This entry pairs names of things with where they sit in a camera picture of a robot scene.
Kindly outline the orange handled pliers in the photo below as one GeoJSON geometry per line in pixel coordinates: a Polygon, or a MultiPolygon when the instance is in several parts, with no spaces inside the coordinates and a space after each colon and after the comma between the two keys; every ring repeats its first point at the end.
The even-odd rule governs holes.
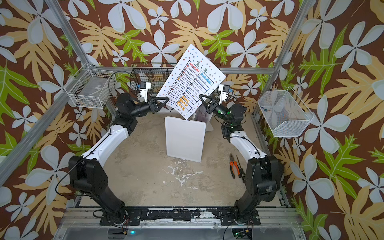
{"type": "Polygon", "coordinates": [[[235,179],[236,177],[241,177],[239,166],[232,154],[230,154],[230,172],[233,179],[235,179]]]}

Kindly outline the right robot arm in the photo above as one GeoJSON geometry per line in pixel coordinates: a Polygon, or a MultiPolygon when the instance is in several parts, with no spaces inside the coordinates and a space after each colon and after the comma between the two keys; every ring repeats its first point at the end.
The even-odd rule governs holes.
{"type": "Polygon", "coordinates": [[[280,190],[281,178],[284,166],[273,156],[262,152],[248,138],[242,121],[246,108],[240,104],[234,104],[229,109],[210,96],[199,95],[206,112],[214,114],[222,122],[223,138],[234,145],[247,161],[246,170],[241,173],[245,180],[246,191],[235,202],[232,224],[246,224],[253,221],[259,224],[257,206],[261,202],[271,202],[280,190]]]}

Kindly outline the black screwdriver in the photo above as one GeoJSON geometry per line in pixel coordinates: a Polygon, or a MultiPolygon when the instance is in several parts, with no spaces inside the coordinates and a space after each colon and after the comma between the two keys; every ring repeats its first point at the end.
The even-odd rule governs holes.
{"type": "Polygon", "coordinates": [[[245,183],[246,174],[245,174],[245,171],[243,170],[243,168],[241,166],[241,163],[240,163],[240,160],[238,157],[237,157],[237,163],[238,163],[238,168],[239,168],[239,177],[242,179],[243,183],[245,183]]]}

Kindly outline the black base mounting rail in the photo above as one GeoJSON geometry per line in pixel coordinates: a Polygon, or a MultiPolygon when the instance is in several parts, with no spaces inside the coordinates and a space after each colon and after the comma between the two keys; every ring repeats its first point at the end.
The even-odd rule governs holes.
{"type": "Polygon", "coordinates": [[[198,220],[213,221],[221,226],[261,225],[256,209],[241,215],[234,207],[126,207],[116,216],[98,209],[93,212],[93,217],[100,220],[101,226],[114,227],[140,226],[153,221],[166,224],[175,222],[196,223],[198,220]]]}

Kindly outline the pink restaurant special menu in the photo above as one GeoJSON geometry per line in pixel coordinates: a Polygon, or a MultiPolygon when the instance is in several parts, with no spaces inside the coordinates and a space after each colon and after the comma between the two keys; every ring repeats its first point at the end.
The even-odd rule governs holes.
{"type": "Polygon", "coordinates": [[[208,114],[204,105],[200,105],[196,110],[195,121],[208,123],[210,122],[211,118],[212,114],[208,114]]]}

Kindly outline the black tool case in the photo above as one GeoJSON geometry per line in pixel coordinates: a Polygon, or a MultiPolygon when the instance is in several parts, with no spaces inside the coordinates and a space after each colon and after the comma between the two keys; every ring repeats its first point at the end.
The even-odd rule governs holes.
{"type": "Polygon", "coordinates": [[[275,157],[275,156],[267,156],[267,179],[268,179],[268,192],[266,197],[264,198],[265,202],[271,202],[277,191],[280,190],[281,179],[284,174],[284,166],[283,164],[275,157]]]}

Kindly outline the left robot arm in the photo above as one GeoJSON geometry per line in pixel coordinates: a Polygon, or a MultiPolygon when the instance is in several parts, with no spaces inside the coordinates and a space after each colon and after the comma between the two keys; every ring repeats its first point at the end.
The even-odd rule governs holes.
{"type": "Polygon", "coordinates": [[[70,185],[101,207],[102,224],[120,227],[128,221],[126,205],[108,186],[106,161],[133,133],[139,117],[159,112],[168,101],[167,97],[153,98],[136,104],[130,94],[120,94],[115,104],[116,117],[107,133],[87,152],[70,158],[70,185]]]}

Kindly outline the white mesh basket right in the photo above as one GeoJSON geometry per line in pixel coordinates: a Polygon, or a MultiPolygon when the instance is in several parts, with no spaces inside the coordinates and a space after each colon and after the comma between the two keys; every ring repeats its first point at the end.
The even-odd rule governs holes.
{"type": "Polygon", "coordinates": [[[259,99],[262,114],[277,138],[300,137],[315,118],[299,94],[288,90],[266,91],[259,99]]]}

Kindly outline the dotted border table menu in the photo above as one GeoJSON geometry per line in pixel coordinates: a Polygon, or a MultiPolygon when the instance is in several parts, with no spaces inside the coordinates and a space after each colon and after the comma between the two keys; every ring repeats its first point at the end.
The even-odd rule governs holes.
{"type": "Polygon", "coordinates": [[[158,98],[167,97],[168,107],[189,119],[203,103],[200,95],[211,95],[226,76],[196,47],[190,45],[163,84],[158,98]]]}

